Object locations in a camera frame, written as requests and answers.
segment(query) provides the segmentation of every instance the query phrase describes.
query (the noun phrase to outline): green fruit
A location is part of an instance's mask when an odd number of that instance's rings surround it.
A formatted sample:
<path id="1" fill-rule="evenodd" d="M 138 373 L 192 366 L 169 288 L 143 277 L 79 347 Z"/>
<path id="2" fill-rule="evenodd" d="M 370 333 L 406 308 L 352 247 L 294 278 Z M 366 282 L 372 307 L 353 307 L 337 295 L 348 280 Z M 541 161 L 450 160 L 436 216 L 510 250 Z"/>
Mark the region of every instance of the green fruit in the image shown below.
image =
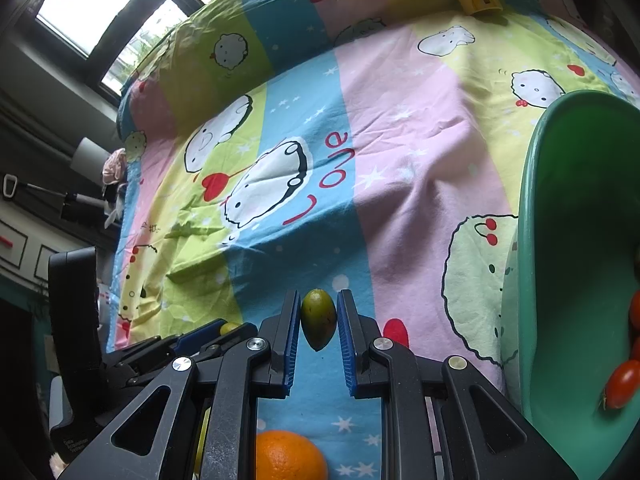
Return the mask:
<path id="1" fill-rule="evenodd" d="M 230 321 L 228 321 L 223 326 L 220 327 L 220 335 L 228 334 L 229 332 L 231 332 L 232 330 L 235 330 L 239 326 L 240 325 L 238 325 L 238 323 L 231 323 Z"/>
<path id="2" fill-rule="evenodd" d="M 302 300 L 300 324 L 309 346 L 316 352 L 329 344 L 334 336 L 336 315 L 334 300 L 324 290 L 310 290 Z"/>

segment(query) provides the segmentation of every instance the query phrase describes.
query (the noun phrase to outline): cherry tomato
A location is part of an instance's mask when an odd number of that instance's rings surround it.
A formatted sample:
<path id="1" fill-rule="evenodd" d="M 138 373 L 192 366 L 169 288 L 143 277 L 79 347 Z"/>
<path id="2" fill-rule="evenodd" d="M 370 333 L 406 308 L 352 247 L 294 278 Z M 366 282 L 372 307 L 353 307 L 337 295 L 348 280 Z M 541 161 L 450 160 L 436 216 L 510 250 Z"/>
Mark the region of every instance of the cherry tomato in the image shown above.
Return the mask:
<path id="1" fill-rule="evenodd" d="M 640 386 L 640 361 L 623 362 L 613 370 L 602 394 L 604 407 L 619 409 L 631 400 Z"/>
<path id="2" fill-rule="evenodd" d="M 630 359 L 635 359 L 636 361 L 640 361 L 640 337 L 636 337 L 636 341 L 634 342 L 634 345 L 631 347 Z"/>
<path id="3" fill-rule="evenodd" d="M 640 290 L 636 290 L 629 306 L 629 319 L 636 330 L 640 330 Z"/>

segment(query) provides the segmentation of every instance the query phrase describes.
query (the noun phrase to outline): triangular cutout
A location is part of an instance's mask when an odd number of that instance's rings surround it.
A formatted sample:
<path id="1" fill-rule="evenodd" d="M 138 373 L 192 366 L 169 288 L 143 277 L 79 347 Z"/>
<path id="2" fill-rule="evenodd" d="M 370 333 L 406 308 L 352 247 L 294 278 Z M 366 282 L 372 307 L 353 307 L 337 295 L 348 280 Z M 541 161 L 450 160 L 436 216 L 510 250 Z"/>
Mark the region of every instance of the triangular cutout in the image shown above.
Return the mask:
<path id="1" fill-rule="evenodd" d="M 156 437 L 171 390 L 160 386 L 111 437 L 114 446 L 140 456 L 148 455 Z"/>
<path id="2" fill-rule="evenodd" d="M 473 384 L 469 387 L 469 393 L 480 420 L 484 440 L 491 453 L 502 453 L 521 446 L 527 441 L 524 432 L 516 426 L 511 417 L 502 410 L 484 388 Z"/>

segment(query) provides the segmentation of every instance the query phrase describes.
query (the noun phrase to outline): white paper roll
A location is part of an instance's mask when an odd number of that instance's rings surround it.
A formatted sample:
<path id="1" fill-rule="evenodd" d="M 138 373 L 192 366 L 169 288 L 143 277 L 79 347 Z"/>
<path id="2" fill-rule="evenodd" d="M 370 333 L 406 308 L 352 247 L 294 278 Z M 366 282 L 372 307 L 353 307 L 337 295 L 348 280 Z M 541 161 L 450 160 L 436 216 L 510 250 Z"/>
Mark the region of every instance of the white paper roll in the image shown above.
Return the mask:
<path id="1" fill-rule="evenodd" d="M 85 137 L 71 159 L 71 169 L 102 186 L 102 167 L 108 158 L 109 152 Z"/>

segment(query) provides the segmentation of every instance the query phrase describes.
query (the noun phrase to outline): white dot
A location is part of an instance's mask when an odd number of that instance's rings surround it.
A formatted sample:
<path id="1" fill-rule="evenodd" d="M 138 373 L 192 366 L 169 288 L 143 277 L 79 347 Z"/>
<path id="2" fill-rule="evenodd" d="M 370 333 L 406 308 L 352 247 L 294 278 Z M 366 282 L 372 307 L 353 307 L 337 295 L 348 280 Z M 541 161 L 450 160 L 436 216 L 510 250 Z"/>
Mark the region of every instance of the white dot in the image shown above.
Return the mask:
<path id="1" fill-rule="evenodd" d="M 344 274 L 338 274 L 331 282 L 331 286 L 336 292 L 340 292 L 344 288 L 349 288 L 349 279 Z"/>

